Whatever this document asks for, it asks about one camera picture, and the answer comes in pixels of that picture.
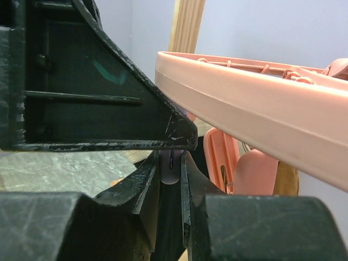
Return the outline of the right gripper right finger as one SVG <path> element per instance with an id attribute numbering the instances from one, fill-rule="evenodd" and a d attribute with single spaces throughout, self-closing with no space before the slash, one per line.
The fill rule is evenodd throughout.
<path id="1" fill-rule="evenodd" d="M 190 260 L 347 260 L 326 205 L 314 197 L 227 195 L 182 156 Z"/>

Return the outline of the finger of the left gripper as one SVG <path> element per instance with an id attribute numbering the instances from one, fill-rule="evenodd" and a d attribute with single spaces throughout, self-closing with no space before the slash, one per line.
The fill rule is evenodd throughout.
<path id="1" fill-rule="evenodd" d="M 196 144 L 196 126 L 104 32 L 94 1 L 1 1 L 2 150 Z"/>

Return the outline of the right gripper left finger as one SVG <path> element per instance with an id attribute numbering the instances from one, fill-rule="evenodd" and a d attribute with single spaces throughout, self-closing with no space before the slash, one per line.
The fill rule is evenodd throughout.
<path id="1" fill-rule="evenodd" d="M 1 260 L 149 260 L 156 244 L 158 153 L 91 198 L 1 193 Z"/>

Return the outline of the purple clothes clip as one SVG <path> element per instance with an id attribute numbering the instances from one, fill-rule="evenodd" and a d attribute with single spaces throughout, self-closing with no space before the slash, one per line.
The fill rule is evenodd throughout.
<path id="1" fill-rule="evenodd" d="M 160 179 L 166 185 L 176 184 L 181 178 L 183 150 L 161 150 L 159 152 Z"/>

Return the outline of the pink round clip hanger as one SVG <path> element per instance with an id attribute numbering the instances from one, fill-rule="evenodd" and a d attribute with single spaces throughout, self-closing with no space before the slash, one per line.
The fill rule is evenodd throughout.
<path id="1" fill-rule="evenodd" d="M 159 52 L 155 82 L 201 120 L 347 190 L 347 59 L 317 69 Z"/>

